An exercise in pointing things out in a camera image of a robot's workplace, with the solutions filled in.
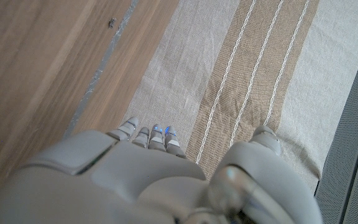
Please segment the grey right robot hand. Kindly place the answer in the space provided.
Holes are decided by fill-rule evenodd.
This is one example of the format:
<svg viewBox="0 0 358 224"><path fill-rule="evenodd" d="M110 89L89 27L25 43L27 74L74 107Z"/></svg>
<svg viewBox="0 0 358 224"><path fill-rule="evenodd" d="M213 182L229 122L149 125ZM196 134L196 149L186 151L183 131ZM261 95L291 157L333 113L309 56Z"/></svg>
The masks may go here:
<svg viewBox="0 0 358 224"><path fill-rule="evenodd" d="M0 223L321 223L316 199L259 126L211 178L175 129L83 131L38 152L0 189Z"/></svg>

